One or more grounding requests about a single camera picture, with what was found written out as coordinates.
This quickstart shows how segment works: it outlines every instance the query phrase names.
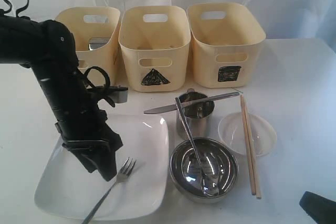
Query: wooden chopstick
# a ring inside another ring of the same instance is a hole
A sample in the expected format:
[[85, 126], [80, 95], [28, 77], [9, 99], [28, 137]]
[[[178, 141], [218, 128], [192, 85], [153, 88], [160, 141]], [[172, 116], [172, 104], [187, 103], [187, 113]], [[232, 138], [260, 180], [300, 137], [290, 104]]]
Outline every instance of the wooden chopstick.
[[250, 153], [251, 153], [251, 159], [252, 159], [254, 183], [256, 187], [256, 196], [257, 196], [257, 199], [261, 199], [259, 175], [258, 175], [257, 162], [256, 162], [256, 150], [254, 148], [252, 131], [251, 131], [251, 123], [250, 123], [250, 118], [249, 118], [249, 114], [247, 111], [247, 106], [246, 106], [244, 97], [243, 97], [243, 102], [244, 102], [244, 110], [245, 110], [245, 117], [246, 117], [246, 124], [247, 124], [248, 141], [249, 141]]
[[247, 127], [246, 115], [245, 115], [245, 100], [242, 95], [240, 95], [240, 107], [242, 109], [242, 119], [243, 119], [243, 127], [244, 127], [246, 156], [247, 156], [247, 164], [248, 164], [248, 174], [250, 177], [251, 193], [252, 195], [256, 195], [256, 185], [255, 185], [255, 180], [254, 180], [250, 143], [248, 139], [248, 127]]

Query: fork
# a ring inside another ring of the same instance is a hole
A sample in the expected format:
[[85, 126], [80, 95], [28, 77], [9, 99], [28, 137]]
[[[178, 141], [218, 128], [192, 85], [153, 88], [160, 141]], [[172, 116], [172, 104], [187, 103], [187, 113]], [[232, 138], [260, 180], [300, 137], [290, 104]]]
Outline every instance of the fork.
[[129, 160], [130, 160], [130, 157], [127, 158], [126, 162], [123, 164], [123, 166], [118, 171], [117, 180], [115, 181], [115, 183], [107, 190], [107, 192], [103, 195], [103, 197], [101, 197], [101, 199], [97, 202], [97, 204], [95, 205], [95, 207], [87, 215], [87, 217], [82, 222], [82, 224], [88, 224], [90, 222], [90, 220], [94, 217], [94, 215], [96, 214], [96, 212], [99, 209], [99, 207], [101, 206], [101, 204], [107, 198], [107, 196], [110, 193], [111, 189], [116, 184], [122, 183], [122, 182], [126, 181], [129, 178], [129, 176], [131, 175], [131, 173], [133, 171], [135, 163], [137, 162], [137, 160], [133, 161], [133, 159], [131, 159], [131, 162], [129, 162]]

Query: plastic bin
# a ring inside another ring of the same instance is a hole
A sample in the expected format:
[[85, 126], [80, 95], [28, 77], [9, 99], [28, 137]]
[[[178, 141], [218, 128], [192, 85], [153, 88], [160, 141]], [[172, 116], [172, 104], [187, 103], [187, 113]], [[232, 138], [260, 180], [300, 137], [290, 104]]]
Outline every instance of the plastic bin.
[[125, 12], [119, 43], [130, 86], [172, 91], [185, 80], [191, 40], [188, 18], [177, 6], [141, 6]]
[[[73, 33], [76, 43], [76, 54], [81, 71], [92, 66], [104, 69], [115, 83], [118, 65], [118, 35], [120, 29], [120, 11], [113, 7], [74, 7], [62, 11], [56, 19], [68, 27]], [[89, 41], [93, 38], [110, 38], [97, 49], [89, 49]], [[105, 84], [103, 76], [94, 69], [88, 78], [95, 85]]]
[[237, 3], [196, 4], [187, 13], [195, 81], [207, 88], [245, 85], [266, 38], [252, 13]]

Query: knife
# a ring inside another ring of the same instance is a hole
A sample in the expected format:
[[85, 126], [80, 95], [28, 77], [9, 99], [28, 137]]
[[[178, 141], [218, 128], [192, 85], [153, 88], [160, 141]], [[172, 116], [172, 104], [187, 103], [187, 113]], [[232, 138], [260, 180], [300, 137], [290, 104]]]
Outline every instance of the knife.
[[[213, 97], [206, 97], [206, 98], [193, 100], [193, 101], [189, 101], [189, 102], [182, 102], [181, 105], [182, 105], [183, 108], [185, 108], [185, 107], [188, 107], [190, 105], [194, 105], [194, 104], [197, 104], [197, 103], [200, 103], [200, 102], [217, 101], [217, 100], [221, 100], [221, 99], [225, 99], [225, 98], [236, 97], [238, 95], [239, 95], [239, 92], [219, 94], [219, 95], [214, 95]], [[152, 114], [160, 114], [160, 113], [170, 112], [170, 111], [174, 111], [176, 109], [177, 109], [176, 104], [171, 104], [171, 105], [167, 105], [167, 106], [163, 106], [163, 107], [158, 107], [158, 108], [155, 108], [155, 109], [146, 110], [143, 113], [152, 115]]]

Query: stainless steel cup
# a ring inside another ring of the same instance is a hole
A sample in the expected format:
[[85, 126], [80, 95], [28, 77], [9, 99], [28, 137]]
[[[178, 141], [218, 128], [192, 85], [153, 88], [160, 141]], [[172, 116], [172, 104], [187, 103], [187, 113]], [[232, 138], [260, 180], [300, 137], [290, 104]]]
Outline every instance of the stainless steel cup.
[[[194, 89], [188, 89], [186, 93], [178, 98], [182, 103], [206, 97], [208, 96], [203, 93], [196, 92]], [[193, 137], [207, 137], [209, 131], [209, 119], [214, 109], [215, 103], [213, 101], [198, 103], [183, 109]], [[178, 112], [176, 113], [176, 130], [182, 139], [188, 139]]]

